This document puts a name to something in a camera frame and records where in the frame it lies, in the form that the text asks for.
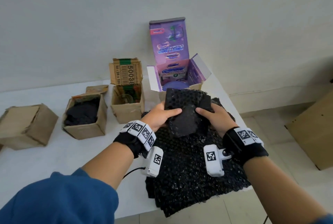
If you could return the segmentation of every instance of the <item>person's left thumb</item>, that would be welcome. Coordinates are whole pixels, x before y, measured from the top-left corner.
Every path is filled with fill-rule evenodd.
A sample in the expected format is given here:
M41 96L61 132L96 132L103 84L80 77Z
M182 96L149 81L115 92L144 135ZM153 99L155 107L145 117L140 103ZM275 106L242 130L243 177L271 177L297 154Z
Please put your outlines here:
M165 115L169 118L171 116L176 116L181 113L181 108L164 110Z

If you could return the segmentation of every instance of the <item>blue lid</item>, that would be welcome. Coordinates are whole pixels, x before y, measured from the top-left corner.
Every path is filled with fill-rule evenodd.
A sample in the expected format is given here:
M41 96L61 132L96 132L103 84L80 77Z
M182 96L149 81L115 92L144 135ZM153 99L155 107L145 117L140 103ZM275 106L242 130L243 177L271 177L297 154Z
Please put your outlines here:
M163 87L162 90L166 91L167 88L176 88L176 89L184 89L184 88L189 88L189 84L180 82L180 81L171 81L166 83Z

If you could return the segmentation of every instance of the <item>qr code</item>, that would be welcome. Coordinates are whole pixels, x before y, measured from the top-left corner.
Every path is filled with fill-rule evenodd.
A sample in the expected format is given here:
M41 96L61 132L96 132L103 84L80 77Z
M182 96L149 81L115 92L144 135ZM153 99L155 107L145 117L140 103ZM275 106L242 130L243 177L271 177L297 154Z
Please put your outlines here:
M138 124L138 123L135 123L135 124L132 126L131 129L133 129L133 130L135 130L135 131L137 131L137 132L140 132L142 128L143 128L142 125L140 125L140 124Z
M216 160L216 156L215 156L215 152L214 151L207 152L206 156L207 156L207 161L214 161L214 160Z
M254 137L254 138L258 138L257 135L256 135L253 131L248 130L247 132L248 132L252 137Z
M154 138L153 138L153 136L152 136L152 135L150 136L150 138L148 139L148 141L147 141L147 142L148 142L149 146L150 146L150 147L152 147L152 145L153 145L153 144L154 144L154 142L155 142L155 141L154 141Z
M251 138L246 130L239 131L239 132L237 132L237 134L239 135L240 138L242 138L242 140Z
M144 130L141 132L141 134L147 140L148 136L150 135L150 132L149 132L149 130L147 128L144 128Z
M155 158L154 158L154 163L160 164L161 163L161 156L158 154L155 154Z
M130 127L132 124L133 124L132 122L127 123L127 124L123 127L123 129Z

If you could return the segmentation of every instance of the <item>black cable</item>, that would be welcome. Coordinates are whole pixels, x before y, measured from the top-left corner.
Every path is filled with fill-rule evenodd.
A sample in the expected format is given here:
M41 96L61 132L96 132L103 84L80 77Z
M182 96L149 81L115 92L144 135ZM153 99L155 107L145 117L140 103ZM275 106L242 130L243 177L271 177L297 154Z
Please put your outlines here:
M144 170L144 169L145 169L145 167L135 168L135 169L131 170L130 172L128 172L128 173L123 177L123 179L124 179L128 174L130 174L131 172L133 172L133 171L135 171L135 170Z
M265 223L266 223L267 219L268 219L268 215L266 216L266 219L265 219L265 221L264 221L264 223L263 223L263 224L265 224Z

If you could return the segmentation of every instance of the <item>red label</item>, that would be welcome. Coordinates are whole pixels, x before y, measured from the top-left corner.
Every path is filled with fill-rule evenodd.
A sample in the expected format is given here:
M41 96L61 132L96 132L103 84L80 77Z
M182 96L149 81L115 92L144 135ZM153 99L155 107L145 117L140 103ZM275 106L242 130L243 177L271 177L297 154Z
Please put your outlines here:
M164 28L152 29L150 30L151 35L163 34Z

